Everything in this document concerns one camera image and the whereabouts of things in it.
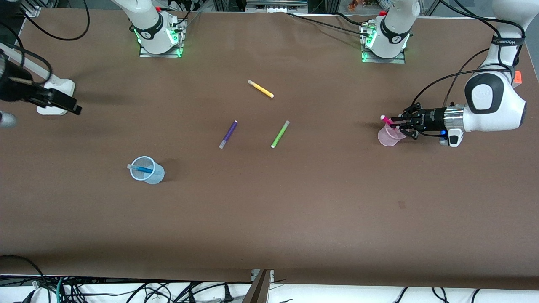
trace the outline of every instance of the orange label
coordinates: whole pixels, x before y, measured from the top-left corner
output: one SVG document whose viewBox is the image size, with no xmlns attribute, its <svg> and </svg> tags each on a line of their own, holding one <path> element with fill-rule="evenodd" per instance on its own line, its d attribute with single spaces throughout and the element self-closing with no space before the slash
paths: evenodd
<svg viewBox="0 0 539 303">
<path fill-rule="evenodd" d="M 520 74 L 520 71 L 515 72 L 515 79 L 513 80 L 513 83 L 522 84 L 522 75 Z"/>
</svg>

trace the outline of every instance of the blue marker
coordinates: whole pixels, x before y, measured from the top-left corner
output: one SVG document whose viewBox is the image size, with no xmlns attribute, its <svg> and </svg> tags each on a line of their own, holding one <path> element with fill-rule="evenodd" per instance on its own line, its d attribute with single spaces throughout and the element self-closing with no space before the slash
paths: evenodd
<svg viewBox="0 0 539 303">
<path fill-rule="evenodd" d="M 128 164 L 127 168 L 132 169 L 132 170 L 138 170 L 138 171 L 141 171 L 143 173 L 149 173 L 149 174 L 151 174 L 151 172 L 153 171 L 153 170 L 151 170 L 149 168 L 146 168 L 146 167 L 134 166 L 134 165 L 131 165 L 131 164 Z"/>
<path fill-rule="evenodd" d="M 238 121 L 234 121 L 234 122 L 232 123 L 232 125 L 230 126 L 229 131 L 226 132 L 225 137 L 224 137 L 223 140 L 221 141 L 221 145 L 219 145 L 219 148 L 220 148 L 220 149 L 223 149 L 223 147 L 225 147 L 225 144 L 226 144 L 226 142 L 230 139 L 230 136 L 232 135 L 232 132 L 234 132 L 234 129 L 236 128 L 236 125 L 238 125 Z"/>
</svg>

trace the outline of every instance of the pink marker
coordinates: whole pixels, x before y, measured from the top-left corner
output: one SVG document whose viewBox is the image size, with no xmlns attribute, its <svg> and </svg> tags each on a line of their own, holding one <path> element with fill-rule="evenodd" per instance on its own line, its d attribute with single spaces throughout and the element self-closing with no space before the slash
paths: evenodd
<svg viewBox="0 0 539 303">
<path fill-rule="evenodd" d="M 393 121 L 391 121 L 391 119 L 389 119 L 389 118 L 386 117 L 385 115 L 381 115 L 381 116 L 380 116 L 380 120 L 384 121 L 387 125 L 393 124 Z"/>
</svg>

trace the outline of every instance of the marker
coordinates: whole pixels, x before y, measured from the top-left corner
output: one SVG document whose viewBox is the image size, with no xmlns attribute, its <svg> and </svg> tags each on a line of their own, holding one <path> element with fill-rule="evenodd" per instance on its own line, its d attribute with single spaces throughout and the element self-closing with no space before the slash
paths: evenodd
<svg viewBox="0 0 539 303">
<path fill-rule="evenodd" d="M 279 143 L 279 140 L 281 140 L 281 137 L 285 133 L 285 130 L 289 124 L 290 121 L 286 120 L 285 125 L 282 126 L 281 131 L 277 134 L 277 137 L 275 140 L 273 140 L 273 143 L 271 143 L 271 148 L 275 148 L 275 146 L 277 146 L 277 143 Z"/>
<path fill-rule="evenodd" d="M 219 148 L 220 148 L 220 149 L 223 149 L 223 147 L 225 147 L 225 144 L 226 144 L 226 142 L 230 139 L 230 136 L 232 135 L 232 132 L 234 132 L 234 129 L 236 128 L 236 125 L 238 125 L 238 121 L 234 121 L 234 122 L 232 123 L 232 125 L 230 126 L 229 131 L 226 132 L 225 137 L 224 137 L 223 140 L 221 141 L 221 145 L 219 145 Z"/>
<path fill-rule="evenodd" d="M 132 165 L 132 164 L 128 164 L 128 165 L 127 165 L 127 168 L 132 169 L 132 170 L 138 170 L 138 171 L 141 171 L 141 172 L 143 172 L 143 173 L 149 173 L 149 174 L 151 174 L 151 172 L 153 171 L 153 170 L 151 170 L 151 169 L 149 169 L 149 168 L 146 168 L 146 167 L 140 167 L 140 166 L 134 166 L 134 165 Z"/>
<path fill-rule="evenodd" d="M 389 119 L 388 117 L 386 117 L 385 115 L 381 115 L 380 116 L 380 120 L 384 121 L 386 124 L 388 125 L 391 125 L 393 124 L 393 121 L 391 121 L 391 119 Z"/>
<path fill-rule="evenodd" d="M 252 86 L 254 86 L 254 88 L 258 89 L 259 91 L 263 92 L 264 94 L 266 94 L 266 96 L 270 97 L 270 98 L 273 98 L 273 94 L 270 93 L 267 89 L 263 88 L 262 86 L 254 83 L 253 81 L 249 80 L 247 83 L 251 84 Z"/>
</svg>

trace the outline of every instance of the yellow marker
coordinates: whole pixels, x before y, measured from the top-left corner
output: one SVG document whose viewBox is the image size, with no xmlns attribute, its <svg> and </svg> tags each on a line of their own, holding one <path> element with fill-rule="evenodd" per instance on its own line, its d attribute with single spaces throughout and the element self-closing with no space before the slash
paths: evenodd
<svg viewBox="0 0 539 303">
<path fill-rule="evenodd" d="M 269 91 L 267 91 L 265 88 L 263 88 L 262 86 L 254 83 L 253 81 L 249 80 L 248 81 L 249 84 L 251 84 L 252 86 L 254 86 L 256 89 L 258 89 L 259 91 L 263 92 L 264 94 L 266 94 L 266 96 L 270 97 L 270 98 L 273 98 L 273 94 L 270 93 Z"/>
</svg>

